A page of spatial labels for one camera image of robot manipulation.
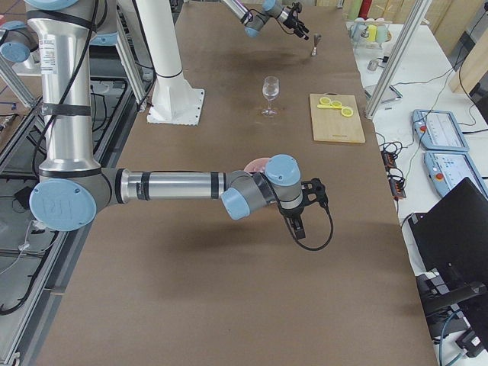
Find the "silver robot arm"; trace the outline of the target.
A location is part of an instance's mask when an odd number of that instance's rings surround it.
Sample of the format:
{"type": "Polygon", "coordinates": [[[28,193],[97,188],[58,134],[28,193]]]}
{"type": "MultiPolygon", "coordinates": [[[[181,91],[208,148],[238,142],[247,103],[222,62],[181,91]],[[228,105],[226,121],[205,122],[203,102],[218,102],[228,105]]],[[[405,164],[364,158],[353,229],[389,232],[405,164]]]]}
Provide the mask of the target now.
{"type": "MultiPolygon", "coordinates": [[[[95,160],[92,139],[92,108],[88,47],[117,45],[138,102],[146,92],[133,65],[130,48],[121,42],[124,29],[117,1],[24,1],[29,26],[37,33],[44,128],[34,150],[46,137],[47,157],[38,168],[40,182],[30,193],[35,218],[50,229],[82,228],[95,215],[113,204],[130,200],[221,199],[228,214],[238,220],[255,210],[276,203],[292,237],[303,239],[300,215],[318,203],[326,212],[333,231],[325,186],[318,178],[301,181],[297,162],[280,154],[267,161],[264,172],[131,172],[106,169],[95,160]]],[[[143,30],[154,67],[156,89],[148,121],[197,125],[204,90],[192,88],[183,75],[175,28],[168,1],[136,2],[136,16],[143,30]]],[[[223,1],[255,36],[271,18],[308,39],[308,29],[298,19],[301,4],[283,7],[264,1],[256,14],[241,1],[223,1]]]]}
{"type": "Polygon", "coordinates": [[[303,40],[309,39],[309,30],[299,19],[299,13],[302,12],[302,4],[299,2],[285,6],[275,0],[263,1],[261,11],[247,8],[237,0],[223,0],[223,3],[239,19],[249,37],[257,37],[268,20],[275,19],[291,30],[287,34],[294,34],[303,40]]]}

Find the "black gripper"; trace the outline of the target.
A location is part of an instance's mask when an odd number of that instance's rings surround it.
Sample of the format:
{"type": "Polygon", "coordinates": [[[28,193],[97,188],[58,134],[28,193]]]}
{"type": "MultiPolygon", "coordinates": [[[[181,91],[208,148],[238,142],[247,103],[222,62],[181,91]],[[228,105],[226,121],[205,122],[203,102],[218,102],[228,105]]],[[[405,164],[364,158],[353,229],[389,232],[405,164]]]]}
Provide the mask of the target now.
{"type": "Polygon", "coordinates": [[[302,4],[300,2],[293,2],[291,6],[285,6],[284,11],[287,14],[284,20],[284,25],[294,31],[294,34],[300,39],[306,39],[308,37],[308,28],[300,23],[299,13],[302,12],[302,4]]]}
{"type": "Polygon", "coordinates": [[[301,196],[298,197],[298,203],[292,204],[291,208],[285,207],[285,203],[280,201],[279,211],[281,214],[294,214],[289,216],[288,222],[291,225],[295,237],[305,237],[305,229],[301,218],[304,208],[318,203],[321,208],[328,211],[328,196],[326,186],[319,178],[312,178],[310,181],[300,183],[301,196]]]}

